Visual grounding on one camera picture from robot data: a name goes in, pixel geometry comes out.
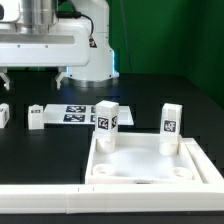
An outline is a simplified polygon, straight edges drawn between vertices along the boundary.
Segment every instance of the white box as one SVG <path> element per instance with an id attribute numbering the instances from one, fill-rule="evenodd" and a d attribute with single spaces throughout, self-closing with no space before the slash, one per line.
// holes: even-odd
<path id="1" fill-rule="evenodd" d="M 9 114 L 9 105 L 1 104 L 0 105 L 0 128 L 4 128 L 10 118 Z"/>
<path id="2" fill-rule="evenodd" d="M 30 130 L 44 129 L 43 106 L 33 105 L 29 107 L 28 125 Z"/>
<path id="3" fill-rule="evenodd" d="M 96 138 L 111 142 L 118 131 L 119 104 L 102 101 L 96 105 Z"/>
<path id="4" fill-rule="evenodd" d="M 166 103 L 162 109 L 160 142 L 178 143 L 178 135 L 180 133 L 182 106 Z"/>

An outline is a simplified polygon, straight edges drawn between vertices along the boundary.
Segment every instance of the white platform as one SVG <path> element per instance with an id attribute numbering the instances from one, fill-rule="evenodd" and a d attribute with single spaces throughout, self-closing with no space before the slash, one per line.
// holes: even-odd
<path id="1" fill-rule="evenodd" d="M 85 107 L 85 112 L 66 112 L 68 107 Z M 91 105 L 63 105 L 63 104 L 48 104 L 44 110 L 44 123 L 45 124 L 66 124 L 66 125 L 86 125 L 95 124 L 95 121 L 91 119 L 91 116 L 95 117 Z M 84 121 L 64 121 L 65 115 L 82 115 Z M 120 106 L 118 114 L 118 125 L 134 125 L 131 115 L 130 107 Z"/>

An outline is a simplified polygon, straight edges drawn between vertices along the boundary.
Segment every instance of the black and white tag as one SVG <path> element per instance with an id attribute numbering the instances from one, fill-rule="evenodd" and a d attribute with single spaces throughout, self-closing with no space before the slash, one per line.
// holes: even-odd
<path id="1" fill-rule="evenodd" d="M 117 116 L 112 118 L 112 127 L 111 129 L 115 128 L 117 126 Z"/>
<path id="2" fill-rule="evenodd" d="M 96 113 L 96 107 L 95 107 L 95 106 L 92 106 L 92 107 L 91 107 L 91 113 L 92 113 L 92 114 L 95 114 L 95 113 Z"/>
<path id="3" fill-rule="evenodd" d="M 108 131 L 109 130 L 109 119 L 103 118 L 103 117 L 98 117 L 97 126 L 98 126 L 98 129 Z"/>
<path id="4" fill-rule="evenodd" d="M 85 122 L 85 115 L 83 115 L 83 114 L 65 114 L 64 122 L 83 123 L 83 122 Z"/>
<path id="5" fill-rule="evenodd" d="M 176 121 L 168 121 L 168 120 L 164 121 L 164 131 L 175 133 L 176 127 L 177 127 Z"/>
<path id="6" fill-rule="evenodd" d="M 90 116 L 90 122 L 95 123 L 96 122 L 96 115 L 91 115 Z"/>
<path id="7" fill-rule="evenodd" d="M 97 48 L 96 42 L 92 36 L 89 38 L 89 46 L 92 48 Z"/>
<path id="8" fill-rule="evenodd" d="M 67 106 L 66 112 L 85 113 L 86 112 L 86 106 Z"/>
<path id="9" fill-rule="evenodd" d="M 31 113 L 32 114 L 40 114 L 41 113 L 41 110 L 31 110 Z"/>
<path id="10" fill-rule="evenodd" d="M 5 122 L 8 120 L 8 114 L 7 114 L 7 112 L 5 111 L 5 113 L 4 113 L 4 117 L 5 117 Z"/>

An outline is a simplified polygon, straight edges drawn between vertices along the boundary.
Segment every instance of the black table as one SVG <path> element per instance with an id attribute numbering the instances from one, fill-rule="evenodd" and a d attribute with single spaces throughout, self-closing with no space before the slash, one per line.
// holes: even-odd
<path id="1" fill-rule="evenodd" d="M 10 121 L 0 130 L 0 184 L 84 183 L 92 125 L 46 125 L 28 130 L 28 106 L 95 105 L 101 100 L 130 106 L 134 126 L 121 132 L 159 133 L 164 103 L 183 105 L 181 134 L 193 137 L 224 174 L 224 110 L 190 81 L 173 75 L 122 74 L 114 86 L 53 88 L 54 72 L 11 72 L 14 89 L 0 88 Z M 224 212 L 0 215 L 0 223 L 224 223 Z"/>

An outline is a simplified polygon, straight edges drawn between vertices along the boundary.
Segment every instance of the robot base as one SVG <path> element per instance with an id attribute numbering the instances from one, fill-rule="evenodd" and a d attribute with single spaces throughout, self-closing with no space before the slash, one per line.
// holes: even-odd
<path id="1" fill-rule="evenodd" d="M 62 83 L 66 85 L 73 85 L 83 88 L 100 88 L 100 87 L 106 87 L 110 85 L 115 85 L 118 83 L 119 78 L 111 78 L 103 81 L 84 81 L 84 80 L 76 80 L 65 77 L 62 80 Z"/>

